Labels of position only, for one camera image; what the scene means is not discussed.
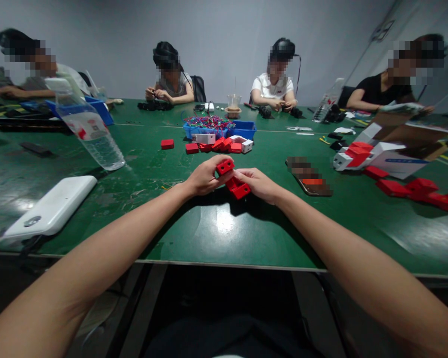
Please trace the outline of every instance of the white wall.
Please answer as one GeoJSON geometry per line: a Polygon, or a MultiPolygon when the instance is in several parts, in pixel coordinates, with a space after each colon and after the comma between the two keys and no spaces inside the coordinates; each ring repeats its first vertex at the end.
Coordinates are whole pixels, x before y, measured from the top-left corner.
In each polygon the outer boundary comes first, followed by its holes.
{"type": "MultiPolygon", "coordinates": [[[[176,47],[206,95],[226,101],[236,92],[248,100],[253,79],[265,71],[279,37],[302,55],[297,99],[316,105],[337,77],[348,77],[368,38],[393,0],[78,0],[0,1],[0,30],[15,27],[46,40],[61,63],[90,70],[112,97],[144,98],[157,70],[158,41],[176,47]]],[[[3,55],[0,53],[0,65],[3,55]]],[[[297,81],[298,60],[287,71],[297,81]]]]}

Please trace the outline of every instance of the water bottle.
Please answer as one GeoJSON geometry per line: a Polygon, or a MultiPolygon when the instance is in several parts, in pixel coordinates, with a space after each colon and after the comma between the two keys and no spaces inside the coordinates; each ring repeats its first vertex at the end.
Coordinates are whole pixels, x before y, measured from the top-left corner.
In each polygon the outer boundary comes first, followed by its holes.
{"type": "Polygon", "coordinates": [[[314,117],[312,118],[314,122],[321,123],[324,121],[332,105],[338,102],[338,99],[340,98],[340,95],[342,93],[342,88],[343,78],[337,78],[334,86],[331,89],[327,90],[327,92],[325,92],[324,98],[322,98],[322,101],[317,107],[317,110],[314,113],[314,117]]]}
{"type": "Polygon", "coordinates": [[[56,111],[90,152],[91,156],[108,171],[121,168],[126,162],[96,110],[73,92],[66,79],[45,79],[56,93],[56,111]]]}

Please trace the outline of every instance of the chair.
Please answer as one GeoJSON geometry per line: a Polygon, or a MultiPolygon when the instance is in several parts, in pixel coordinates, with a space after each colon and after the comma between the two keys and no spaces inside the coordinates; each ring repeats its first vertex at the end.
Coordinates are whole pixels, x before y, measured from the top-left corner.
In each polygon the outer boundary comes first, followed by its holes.
{"type": "Polygon", "coordinates": [[[81,76],[81,78],[85,81],[86,85],[88,87],[91,87],[91,82],[90,79],[88,78],[88,76],[86,74],[84,74],[83,72],[78,72],[81,76]]]}
{"type": "Polygon", "coordinates": [[[347,108],[347,102],[353,91],[355,91],[355,87],[343,86],[342,94],[340,95],[340,99],[338,100],[338,106],[340,108],[347,108]]]}
{"type": "Polygon", "coordinates": [[[201,76],[191,76],[193,80],[194,102],[206,103],[206,93],[204,92],[204,80],[201,76]]]}

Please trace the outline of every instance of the green workbench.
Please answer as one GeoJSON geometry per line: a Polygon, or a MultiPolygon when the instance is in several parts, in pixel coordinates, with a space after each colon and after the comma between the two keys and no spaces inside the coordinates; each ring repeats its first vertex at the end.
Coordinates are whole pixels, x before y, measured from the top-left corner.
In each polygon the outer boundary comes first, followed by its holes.
{"type": "MultiPolygon", "coordinates": [[[[98,183],[63,230],[45,243],[38,255],[67,254],[92,233],[157,197],[162,187],[185,180],[214,153],[186,155],[181,118],[193,114],[194,104],[168,112],[138,110],[137,100],[125,100],[112,110],[110,132],[126,159],[126,166],[102,170],[74,136],[60,133],[0,132],[0,234],[60,179],[94,175],[98,183]],[[173,150],[161,150],[163,139],[174,139],[173,150]],[[49,149],[54,156],[39,158],[18,144],[27,141],[49,149]]],[[[339,126],[317,124],[301,107],[305,119],[286,113],[262,119],[242,106],[242,120],[256,122],[255,146],[245,155],[232,154],[237,168],[257,167],[328,217],[365,238],[410,272],[448,277],[448,212],[408,199],[386,196],[367,176],[332,169],[335,154],[319,141],[339,126]],[[310,127],[314,135],[298,135],[286,126],[310,127]],[[287,172],[288,156],[306,156],[332,186],[332,197],[304,194],[287,172]]],[[[430,163],[419,177],[434,180],[448,193],[448,160],[430,163]]],[[[20,246],[0,242],[0,254],[20,246]]],[[[221,188],[188,202],[157,235],[140,261],[323,270],[325,266],[305,239],[274,206],[254,196],[235,201],[221,188]]]]}

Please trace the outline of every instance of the bottle cap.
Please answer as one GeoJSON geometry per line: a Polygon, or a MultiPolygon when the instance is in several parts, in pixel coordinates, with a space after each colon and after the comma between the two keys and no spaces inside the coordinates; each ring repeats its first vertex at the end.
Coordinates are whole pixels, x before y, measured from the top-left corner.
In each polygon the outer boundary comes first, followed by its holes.
{"type": "Polygon", "coordinates": [[[68,92],[71,91],[71,85],[66,79],[49,78],[45,79],[46,86],[53,92],[68,92]]]}

